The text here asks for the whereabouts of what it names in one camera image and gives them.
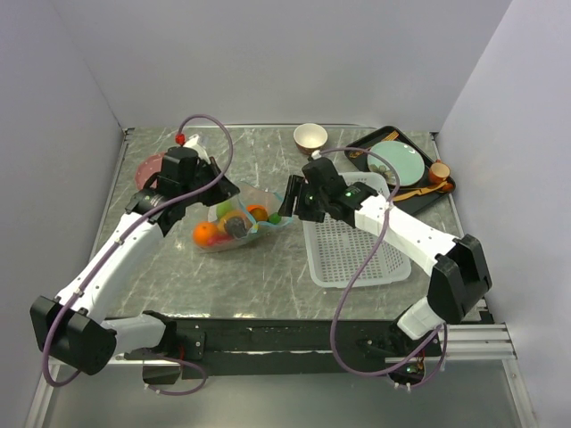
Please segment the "dark purple mangosteen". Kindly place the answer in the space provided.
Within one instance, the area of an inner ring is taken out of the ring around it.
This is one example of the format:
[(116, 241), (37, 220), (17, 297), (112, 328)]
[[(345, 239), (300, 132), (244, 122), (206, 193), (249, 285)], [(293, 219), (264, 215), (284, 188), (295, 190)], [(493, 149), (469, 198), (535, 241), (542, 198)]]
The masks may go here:
[(224, 230), (234, 239), (242, 239), (248, 235), (249, 226), (242, 217), (232, 217), (226, 220)]

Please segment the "green chili pepper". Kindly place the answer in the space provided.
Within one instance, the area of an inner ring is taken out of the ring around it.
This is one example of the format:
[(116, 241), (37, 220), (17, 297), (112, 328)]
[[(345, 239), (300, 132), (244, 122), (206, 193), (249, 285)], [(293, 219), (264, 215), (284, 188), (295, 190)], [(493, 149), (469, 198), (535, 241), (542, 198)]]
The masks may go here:
[(268, 222), (272, 225), (278, 225), (281, 221), (282, 217), (277, 212), (270, 214), (268, 217)]

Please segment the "orange tangerine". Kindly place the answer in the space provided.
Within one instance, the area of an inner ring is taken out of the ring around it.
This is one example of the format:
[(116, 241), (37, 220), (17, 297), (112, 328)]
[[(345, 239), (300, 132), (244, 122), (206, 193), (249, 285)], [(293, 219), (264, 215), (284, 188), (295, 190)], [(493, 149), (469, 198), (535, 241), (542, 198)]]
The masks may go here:
[(214, 244), (219, 236), (219, 230), (215, 223), (203, 221), (194, 227), (193, 242), (199, 247), (208, 247)]
[(267, 222), (269, 220), (268, 211), (261, 205), (249, 205), (246, 207), (246, 209), (257, 223)]

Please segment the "clear zip top bag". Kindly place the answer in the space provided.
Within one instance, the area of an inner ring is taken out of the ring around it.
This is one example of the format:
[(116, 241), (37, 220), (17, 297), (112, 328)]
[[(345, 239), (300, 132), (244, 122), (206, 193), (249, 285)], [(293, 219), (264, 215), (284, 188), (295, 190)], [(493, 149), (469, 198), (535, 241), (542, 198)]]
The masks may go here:
[(281, 193), (240, 182), (239, 194), (202, 209), (203, 217), (194, 226), (194, 244), (203, 251), (228, 251), (289, 226), (291, 218), (278, 210), (284, 201)]

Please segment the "green wrinkled fruit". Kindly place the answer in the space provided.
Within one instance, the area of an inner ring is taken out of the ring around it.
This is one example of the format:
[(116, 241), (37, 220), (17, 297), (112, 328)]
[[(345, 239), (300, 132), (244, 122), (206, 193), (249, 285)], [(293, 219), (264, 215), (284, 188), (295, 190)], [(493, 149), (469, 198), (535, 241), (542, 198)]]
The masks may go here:
[(233, 210), (233, 209), (234, 209), (234, 205), (233, 205), (233, 202), (232, 202), (232, 201), (228, 200), (228, 201), (221, 202), (220, 204), (218, 204), (218, 205), (216, 206), (216, 210), (215, 210), (216, 216), (217, 216), (218, 218), (222, 218), (222, 217), (224, 217), (228, 212), (230, 212), (230, 211)]

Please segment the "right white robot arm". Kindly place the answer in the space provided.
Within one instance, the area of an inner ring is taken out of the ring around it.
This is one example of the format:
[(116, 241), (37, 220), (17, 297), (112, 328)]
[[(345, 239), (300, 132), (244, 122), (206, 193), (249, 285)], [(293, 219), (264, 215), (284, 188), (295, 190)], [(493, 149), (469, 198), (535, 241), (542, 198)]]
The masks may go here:
[(363, 182), (348, 184), (327, 158), (312, 160), (291, 175), (282, 217), (321, 223), (326, 217), (380, 237), (422, 268), (426, 297), (406, 309), (390, 334), (392, 348), (410, 355), (422, 336), (443, 323), (456, 325), (492, 287), (482, 244), (472, 235), (439, 231), (395, 207)]

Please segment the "red chili pepper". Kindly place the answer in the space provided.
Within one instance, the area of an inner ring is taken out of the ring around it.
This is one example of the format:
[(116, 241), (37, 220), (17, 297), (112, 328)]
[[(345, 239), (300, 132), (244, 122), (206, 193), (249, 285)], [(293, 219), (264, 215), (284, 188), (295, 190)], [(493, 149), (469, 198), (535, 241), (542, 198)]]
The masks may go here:
[(209, 247), (220, 246), (230, 243), (233, 240), (234, 238), (231, 235), (214, 235), (208, 240), (207, 245)]

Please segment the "yellow orange mango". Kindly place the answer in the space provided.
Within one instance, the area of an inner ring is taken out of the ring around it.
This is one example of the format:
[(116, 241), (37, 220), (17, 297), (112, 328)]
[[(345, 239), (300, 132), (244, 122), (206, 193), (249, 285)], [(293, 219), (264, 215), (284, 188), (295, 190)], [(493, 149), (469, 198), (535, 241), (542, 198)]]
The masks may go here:
[(217, 224), (218, 230), (221, 233), (227, 233), (227, 227), (238, 226), (238, 221), (241, 221), (245, 230), (251, 227), (252, 223), (243, 211), (231, 210), (219, 219)]

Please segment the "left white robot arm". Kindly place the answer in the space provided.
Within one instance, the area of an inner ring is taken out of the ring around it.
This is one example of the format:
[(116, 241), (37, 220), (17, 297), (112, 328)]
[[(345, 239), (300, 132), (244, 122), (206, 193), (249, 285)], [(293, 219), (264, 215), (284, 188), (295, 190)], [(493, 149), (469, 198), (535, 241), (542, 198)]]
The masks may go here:
[(185, 215), (210, 207), (239, 189), (198, 143), (171, 147), (135, 193), (112, 236), (78, 276), (57, 295), (38, 297), (30, 308), (37, 345), (80, 373), (95, 375), (117, 354), (148, 349), (157, 358), (177, 348), (175, 322), (157, 312), (107, 321), (109, 307), (139, 263)]

